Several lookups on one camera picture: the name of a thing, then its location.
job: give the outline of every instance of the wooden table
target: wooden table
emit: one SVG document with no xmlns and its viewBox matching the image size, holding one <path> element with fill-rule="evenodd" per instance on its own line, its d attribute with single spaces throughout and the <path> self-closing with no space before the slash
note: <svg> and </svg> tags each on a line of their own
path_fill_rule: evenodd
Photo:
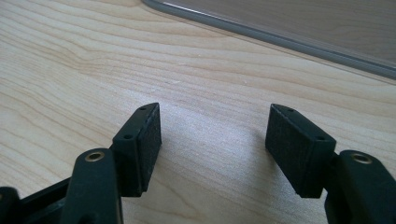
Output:
<svg viewBox="0 0 396 224">
<path fill-rule="evenodd" d="M 271 103 L 396 176 L 395 81 L 185 21 L 138 0 L 0 2 L 0 186 L 23 198 L 161 104 L 163 146 L 125 223 L 326 223 L 266 151 Z"/>
</svg>

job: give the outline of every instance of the tabletop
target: tabletop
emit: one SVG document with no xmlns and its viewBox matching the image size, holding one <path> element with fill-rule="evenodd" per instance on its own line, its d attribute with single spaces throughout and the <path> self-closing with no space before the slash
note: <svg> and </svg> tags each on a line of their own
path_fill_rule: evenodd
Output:
<svg viewBox="0 0 396 224">
<path fill-rule="evenodd" d="M 125 223 L 327 223 L 265 149 L 297 109 L 396 176 L 396 82 L 157 12 L 138 0 L 0 1 L 0 186 L 26 197 L 109 147 L 141 105 L 163 145 Z"/>
</svg>

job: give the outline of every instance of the gray border strip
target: gray border strip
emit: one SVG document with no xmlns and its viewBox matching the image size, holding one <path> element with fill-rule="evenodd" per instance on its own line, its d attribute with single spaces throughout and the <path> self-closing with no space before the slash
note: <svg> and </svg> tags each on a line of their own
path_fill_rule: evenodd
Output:
<svg viewBox="0 0 396 224">
<path fill-rule="evenodd" d="M 283 48 L 293 49 L 305 54 L 319 57 L 321 59 L 332 61 L 334 63 L 340 63 L 366 72 L 375 73 L 382 77 L 388 77 L 396 80 L 396 68 L 386 66 L 384 64 L 373 63 L 370 61 L 362 60 L 356 57 L 351 57 L 343 53 L 328 49 L 315 48 L 306 45 L 305 43 L 298 42 L 281 35 L 274 35 L 271 33 L 267 33 L 264 31 L 260 31 L 257 29 L 240 25 L 235 22 L 230 22 L 219 18 L 210 17 L 205 14 L 187 10 L 182 7 L 174 7 L 171 5 L 166 5 L 157 2 L 156 0 L 142 0 L 142 1 L 147 6 L 168 14 L 172 14 L 192 21 L 198 21 L 200 23 L 207 24 L 210 26 L 215 26 L 223 30 L 237 33 L 239 35 L 249 36 L 274 45 L 279 45 L 280 47 Z"/>
</svg>

